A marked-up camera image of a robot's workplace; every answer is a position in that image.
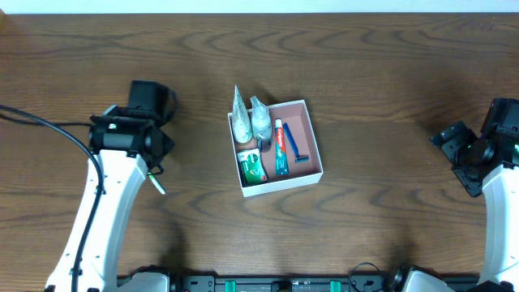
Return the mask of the white Pantene bamboo tube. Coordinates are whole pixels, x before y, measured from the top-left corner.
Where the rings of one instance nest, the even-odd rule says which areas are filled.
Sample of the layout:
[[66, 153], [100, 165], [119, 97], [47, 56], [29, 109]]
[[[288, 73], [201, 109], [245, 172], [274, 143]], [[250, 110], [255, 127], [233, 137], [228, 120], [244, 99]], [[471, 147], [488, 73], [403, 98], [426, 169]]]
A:
[[252, 139], [251, 120], [237, 85], [234, 86], [231, 127], [237, 143], [246, 144]]

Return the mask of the blue foaming soap pump bottle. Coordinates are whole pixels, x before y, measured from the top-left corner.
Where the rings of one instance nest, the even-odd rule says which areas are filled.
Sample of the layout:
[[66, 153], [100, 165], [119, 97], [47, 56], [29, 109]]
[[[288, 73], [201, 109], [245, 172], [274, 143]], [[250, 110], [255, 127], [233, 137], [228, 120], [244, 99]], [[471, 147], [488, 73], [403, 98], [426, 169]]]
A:
[[269, 109], [258, 97], [251, 98], [251, 127], [261, 152], [268, 152], [272, 147], [272, 120]]

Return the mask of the green Dettol soap box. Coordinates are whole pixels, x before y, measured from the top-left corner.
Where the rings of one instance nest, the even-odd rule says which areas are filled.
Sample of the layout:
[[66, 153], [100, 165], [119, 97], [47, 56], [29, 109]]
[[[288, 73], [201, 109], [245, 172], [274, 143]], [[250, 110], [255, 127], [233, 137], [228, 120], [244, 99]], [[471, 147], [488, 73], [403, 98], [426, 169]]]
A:
[[261, 152], [258, 148], [241, 151], [237, 154], [237, 158], [246, 187], [268, 181], [268, 176], [261, 160]]

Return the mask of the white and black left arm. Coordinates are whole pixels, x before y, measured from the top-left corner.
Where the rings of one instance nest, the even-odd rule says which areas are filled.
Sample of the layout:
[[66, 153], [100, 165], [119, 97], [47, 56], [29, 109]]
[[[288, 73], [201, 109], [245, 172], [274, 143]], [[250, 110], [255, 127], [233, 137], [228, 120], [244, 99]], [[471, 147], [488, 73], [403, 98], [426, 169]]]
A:
[[92, 116], [88, 176], [70, 237], [47, 291], [139, 291], [167, 288], [161, 273], [118, 284], [118, 259], [133, 203], [174, 142], [161, 130], [173, 112], [165, 106], [113, 105]]

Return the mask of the green and blue toothbrush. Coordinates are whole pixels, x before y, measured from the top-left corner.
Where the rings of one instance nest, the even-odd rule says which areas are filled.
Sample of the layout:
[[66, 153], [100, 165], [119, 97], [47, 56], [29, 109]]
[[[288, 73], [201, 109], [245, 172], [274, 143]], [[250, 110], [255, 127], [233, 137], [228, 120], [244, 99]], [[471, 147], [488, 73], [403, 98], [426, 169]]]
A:
[[166, 194], [165, 188], [159, 182], [159, 180], [157, 179], [157, 176], [155, 174], [148, 172], [148, 178], [151, 181], [151, 183], [153, 184], [153, 186], [159, 191], [160, 194], [162, 194], [162, 195]]

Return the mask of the red Colgate toothpaste tube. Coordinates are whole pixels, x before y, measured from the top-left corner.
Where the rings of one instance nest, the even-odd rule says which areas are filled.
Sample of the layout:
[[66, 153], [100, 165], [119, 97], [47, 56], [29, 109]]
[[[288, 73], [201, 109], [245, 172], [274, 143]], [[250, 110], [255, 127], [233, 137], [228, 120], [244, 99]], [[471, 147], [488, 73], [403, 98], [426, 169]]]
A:
[[285, 133], [281, 119], [275, 120], [276, 138], [276, 175], [288, 175], [289, 165], [285, 150]]

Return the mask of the blue disposable razor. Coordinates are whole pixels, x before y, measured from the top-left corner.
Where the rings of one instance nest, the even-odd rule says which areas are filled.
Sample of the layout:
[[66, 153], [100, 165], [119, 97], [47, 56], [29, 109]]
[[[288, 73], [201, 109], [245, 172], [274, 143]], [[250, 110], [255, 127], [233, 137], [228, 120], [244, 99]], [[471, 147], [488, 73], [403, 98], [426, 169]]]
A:
[[283, 124], [283, 129], [284, 129], [284, 132], [285, 132], [285, 135], [290, 143], [290, 146], [294, 152], [294, 155], [295, 155], [295, 162], [296, 163], [303, 163], [303, 162], [306, 162], [306, 161], [309, 161], [310, 157], [308, 155], [301, 155], [299, 153], [299, 149], [298, 149], [298, 146], [295, 142], [295, 139], [290, 131], [290, 126], [285, 122]]

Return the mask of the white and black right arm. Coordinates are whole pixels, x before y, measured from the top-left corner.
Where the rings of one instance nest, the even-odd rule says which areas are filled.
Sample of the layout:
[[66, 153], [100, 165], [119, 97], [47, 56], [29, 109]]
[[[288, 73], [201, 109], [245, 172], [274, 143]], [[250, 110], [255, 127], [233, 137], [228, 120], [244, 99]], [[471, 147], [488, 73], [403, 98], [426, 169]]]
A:
[[518, 134], [493, 124], [477, 137], [456, 122], [430, 141], [448, 158], [467, 193], [485, 199], [485, 256], [472, 291], [517, 291]]

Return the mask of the white box with pink interior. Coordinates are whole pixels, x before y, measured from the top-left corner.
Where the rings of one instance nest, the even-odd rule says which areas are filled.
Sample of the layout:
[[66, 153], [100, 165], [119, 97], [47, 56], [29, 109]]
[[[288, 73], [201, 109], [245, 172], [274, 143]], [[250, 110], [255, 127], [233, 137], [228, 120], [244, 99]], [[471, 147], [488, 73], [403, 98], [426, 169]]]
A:
[[247, 149], [256, 148], [256, 141], [251, 140], [247, 144], [239, 144], [235, 141], [234, 137], [231, 137], [230, 141], [233, 148], [231, 155], [237, 168], [238, 185], [241, 187], [242, 194], [245, 197], [262, 195], [274, 191], [284, 191], [294, 187], [303, 187], [318, 183], [324, 173], [320, 151], [315, 139], [306, 102], [304, 100], [289, 101], [270, 105], [268, 109], [272, 120], [279, 118], [289, 126], [290, 134], [293, 136], [294, 142], [298, 147], [298, 154], [300, 156], [307, 156], [308, 160], [296, 162], [296, 155], [291, 145], [287, 144], [286, 154], [290, 173], [287, 175], [275, 174], [276, 141], [272, 140], [269, 150], [260, 154], [262, 165], [266, 172], [267, 182], [248, 186], [245, 184], [237, 154]]

